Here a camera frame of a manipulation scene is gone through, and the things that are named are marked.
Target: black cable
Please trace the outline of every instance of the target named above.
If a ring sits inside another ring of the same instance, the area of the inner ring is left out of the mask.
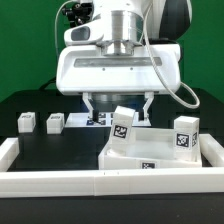
[[[50,84],[56,83],[56,77],[50,79],[49,81],[47,81],[46,83],[44,83],[39,90],[40,91],[44,91]]]
[[[155,45],[155,44],[179,44],[177,41],[175,40],[170,40],[168,38],[159,38],[159,39],[154,39],[154,38],[150,38],[149,39],[149,43],[151,45]]]

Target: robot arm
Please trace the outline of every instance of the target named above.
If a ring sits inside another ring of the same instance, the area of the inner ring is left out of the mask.
[[[80,4],[85,6],[90,1],[87,2],[80,1]],[[177,13],[171,15],[172,20],[174,17],[178,19],[176,23],[185,18],[184,29],[176,29],[174,36],[177,38],[183,34],[191,19],[188,4],[188,0],[93,0],[91,21],[65,32],[68,47],[63,50],[58,62],[58,89],[65,95],[85,93],[88,96],[92,93],[145,96],[151,95],[148,93],[168,93],[183,104],[174,94],[182,85],[178,65],[179,45],[150,46],[148,38],[166,34],[163,27],[169,21],[166,18],[169,8]],[[183,14],[179,15],[179,9],[183,9]],[[143,33],[147,39],[146,46],[142,45]],[[197,103],[184,105],[198,107],[198,98],[190,88],[187,89]]]

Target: white container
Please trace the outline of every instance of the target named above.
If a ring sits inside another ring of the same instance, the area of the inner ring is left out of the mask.
[[[138,141],[154,140],[155,143],[164,141],[172,144],[173,130],[142,131],[136,131]],[[199,137],[202,152],[223,150],[214,139],[209,139],[209,135]],[[99,162],[103,162],[107,158],[101,154],[99,159]],[[199,169],[196,164],[200,164],[200,157],[195,163],[178,162],[191,165],[173,169],[2,172],[0,198],[224,192],[224,168]]]
[[[99,169],[148,169],[202,167],[199,144],[195,161],[174,158],[172,129],[132,128],[131,144],[105,145],[98,157]]]

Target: white block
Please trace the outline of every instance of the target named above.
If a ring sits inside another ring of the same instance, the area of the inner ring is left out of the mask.
[[[94,195],[95,171],[9,172],[0,175],[1,197]]]
[[[129,194],[129,176],[119,171],[100,171],[94,181],[95,195],[125,195]]]
[[[17,138],[7,138],[0,146],[0,172],[5,172],[19,154]]]
[[[19,133],[33,132],[36,125],[35,113],[22,113],[18,119]]]
[[[62,113],[51,114],[47,120],[47,133],[61,134],[64,126],[65,126],[64,114]]]
[[[175,158],[195,161],[199,147],[199,118],[180,116],[174,120],[174,131]]]
[[[220,168],[136,170],[130,177],[130,194],[223,192],[223,174]]]
[[[135,110],[118,106],[114,112],[109,141],[112,144],[128,143]]]
[[[210,135],[199,136],[201,152],[214,167],[224,167],[224,148]]]

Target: white tray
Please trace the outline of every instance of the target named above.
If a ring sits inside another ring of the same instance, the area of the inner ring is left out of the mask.
[[[135,141],[129,145],[112,146],[110,143],[105,145],[98,157],[99,169],[202,167],[199,147],[196,161],[183,161],[174,158],[174,130],[132,128],[132,132],[134,132]]]

